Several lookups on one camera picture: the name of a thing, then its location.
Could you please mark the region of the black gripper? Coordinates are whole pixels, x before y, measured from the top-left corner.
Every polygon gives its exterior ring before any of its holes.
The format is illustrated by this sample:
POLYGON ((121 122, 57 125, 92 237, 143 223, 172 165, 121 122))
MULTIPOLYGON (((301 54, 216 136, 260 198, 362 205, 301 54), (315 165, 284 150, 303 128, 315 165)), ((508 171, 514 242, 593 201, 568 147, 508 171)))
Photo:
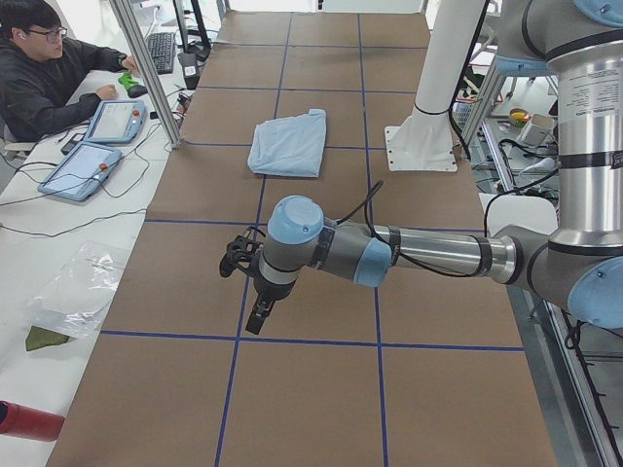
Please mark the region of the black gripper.
POLYGON ((263 244, 240 234, 227 244, 219 264, 219 273, 224 278, 230 277, 235 270, 240 270, 253 279, 257 298, 245 330, 259 335, 274 303, 285 299, 291 293, 295 284, 295 272, 283 272, 273 268, 264 259, 263 244))

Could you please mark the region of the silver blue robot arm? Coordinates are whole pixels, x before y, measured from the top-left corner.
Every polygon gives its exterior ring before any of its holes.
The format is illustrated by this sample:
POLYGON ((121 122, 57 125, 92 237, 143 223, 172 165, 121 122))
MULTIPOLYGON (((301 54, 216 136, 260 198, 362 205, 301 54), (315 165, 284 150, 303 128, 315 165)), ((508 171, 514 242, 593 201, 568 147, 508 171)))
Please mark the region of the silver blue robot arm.
POLYGON ((558 81, 559 225, 508 225, 480 236, 327 218, 301 196, 283 198, 263 240, 231 241, 219 272, 240 270, 256 300, 258 333, 303 268, 376 287, 392 267, 515 284, 605 329, 622 325, 622 5, 618 1, 507 1, 497 61, 513 75, 558 81))

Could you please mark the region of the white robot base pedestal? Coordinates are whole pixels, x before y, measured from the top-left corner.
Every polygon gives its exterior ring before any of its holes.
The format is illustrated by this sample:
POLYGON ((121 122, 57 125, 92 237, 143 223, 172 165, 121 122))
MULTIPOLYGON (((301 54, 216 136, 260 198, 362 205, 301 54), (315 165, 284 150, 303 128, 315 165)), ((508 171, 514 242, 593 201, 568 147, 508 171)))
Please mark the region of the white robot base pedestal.
POLYGON ((413 111, 401 126, 385 128, 391 171, 458 170, 450 117, 463 68, 469 62, 488 10, 486 0, 447 0, 439 5, 413 111))

